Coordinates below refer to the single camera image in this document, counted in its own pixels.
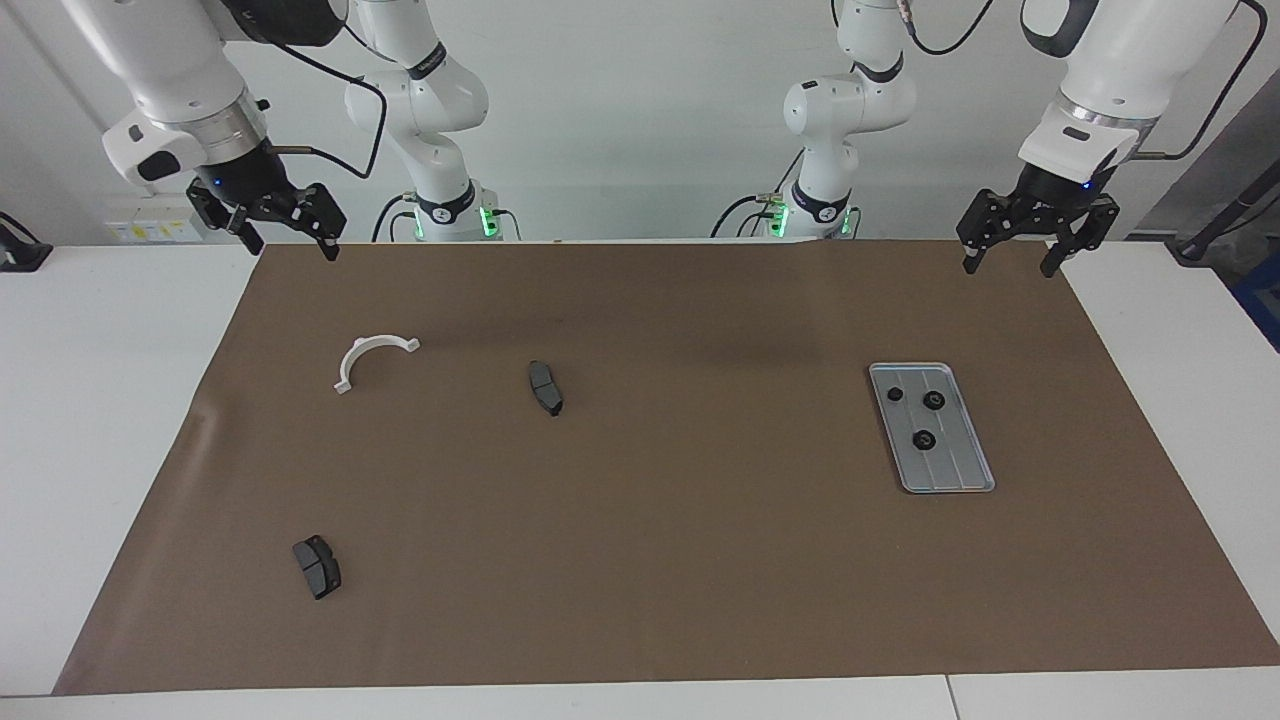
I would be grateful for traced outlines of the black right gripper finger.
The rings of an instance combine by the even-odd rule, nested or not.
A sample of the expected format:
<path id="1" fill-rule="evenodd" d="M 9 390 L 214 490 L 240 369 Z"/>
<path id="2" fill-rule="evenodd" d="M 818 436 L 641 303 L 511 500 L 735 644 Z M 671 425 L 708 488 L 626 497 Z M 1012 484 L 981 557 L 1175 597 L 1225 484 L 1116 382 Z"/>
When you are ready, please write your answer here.
<path id="1" fill-rule="evenodd" d="M 191 181 L 187 199 L 209 229 L 234 236 L 253 256 L 261 254 L 265 243 L 250 220 L 247 206 L 225 205 L 201 179 Z"/>
<path id="2" fill-rule="evenodd" d="M 324 184 L 271 193 L 268 210 L 270 220 L 314 240 L 328 261 L 338 259 L 347 217 Z"/>

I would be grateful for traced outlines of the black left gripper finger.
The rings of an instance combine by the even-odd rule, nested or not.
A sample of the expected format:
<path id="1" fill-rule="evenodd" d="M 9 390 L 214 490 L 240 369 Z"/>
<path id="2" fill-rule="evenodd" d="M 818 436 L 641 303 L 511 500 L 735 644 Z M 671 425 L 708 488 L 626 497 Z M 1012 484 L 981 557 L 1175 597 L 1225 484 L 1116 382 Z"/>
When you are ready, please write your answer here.
<path id="1" fill-rule="evenodd" d="M 1052 278 L 1061 265 L 1078 252 L 1097 250 L 1117 215 L 1119 205 L 1115 200 L 1110 195 L 1101 195 L 1088 205 L 1084 222 L 1078 231 L 1073 229 L 1069 219 L 1056 219 L 1053 223 L 1055 242 L 1039 264 L 1041 274 L 1044 278 Z"/>
<path id="2" fill-rule="evenodd" d="M 957 223 L 957 238 L 965 249 L 965 273 L 975 274 L 987 251 L 1020 234 L 1029 218 L 1030 196 L 1018 190 L 1006 195 L 991 188 L 978 191 Z"/>

